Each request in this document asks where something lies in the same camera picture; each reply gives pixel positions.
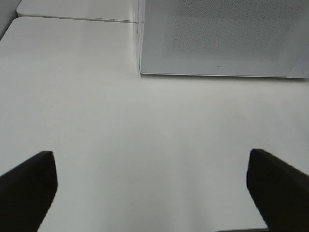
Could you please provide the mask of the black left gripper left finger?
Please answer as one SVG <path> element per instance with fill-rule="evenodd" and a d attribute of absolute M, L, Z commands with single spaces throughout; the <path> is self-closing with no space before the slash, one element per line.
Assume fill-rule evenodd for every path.
<path fill-rule="evenodd" d="M 42 151 L 0 176 L 0 230 L 36 232 L 58 188 L 52 151 Z"/>

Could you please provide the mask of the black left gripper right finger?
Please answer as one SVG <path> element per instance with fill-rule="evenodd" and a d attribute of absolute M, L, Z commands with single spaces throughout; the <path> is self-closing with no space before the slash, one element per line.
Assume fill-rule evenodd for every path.
<path fill-rule="evenodd" d="M 247 189 L 271 232 L 309 230 L 309 177 L 262 149 L 250 151 Z"/>

